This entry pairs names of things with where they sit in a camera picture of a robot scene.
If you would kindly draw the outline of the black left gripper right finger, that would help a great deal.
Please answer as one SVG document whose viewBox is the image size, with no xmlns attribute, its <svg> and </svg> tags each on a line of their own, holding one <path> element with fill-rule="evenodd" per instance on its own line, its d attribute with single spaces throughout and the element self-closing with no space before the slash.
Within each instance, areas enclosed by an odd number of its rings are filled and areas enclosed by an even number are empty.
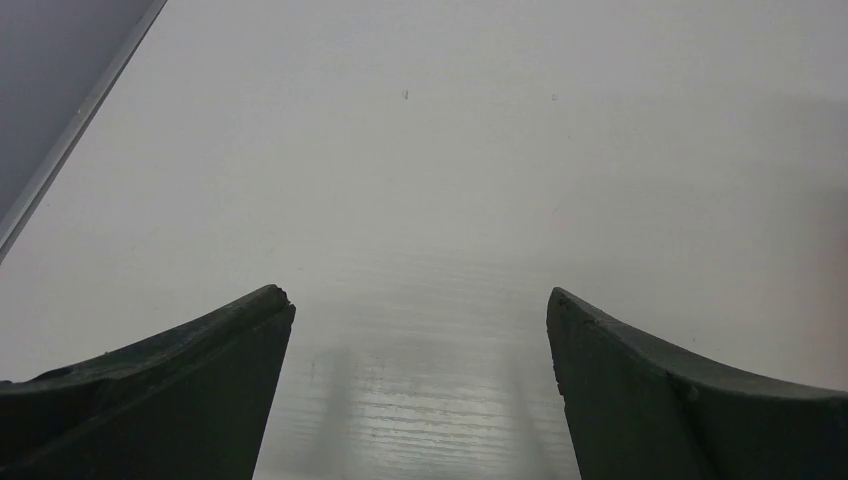
<svg viewBox="0 0 848 480">
<path fill-rule="evenodd" d="M 562 289 L 547 334 L 585 479 L 843 479 L 847 395 L 740 370 Z"/>
</svg>

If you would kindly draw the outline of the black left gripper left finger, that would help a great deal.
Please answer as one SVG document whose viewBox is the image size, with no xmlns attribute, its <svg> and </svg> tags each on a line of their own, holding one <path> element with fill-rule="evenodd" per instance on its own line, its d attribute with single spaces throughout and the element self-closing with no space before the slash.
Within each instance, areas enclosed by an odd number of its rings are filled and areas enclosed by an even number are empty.
<svg viewBox="0 0 848 480">
<path fill-rule="evenodd" d="M 295 318 L 266 285 L 195 320 L 1 385 L 5 479 L 249 479 Z"/>
</svg>

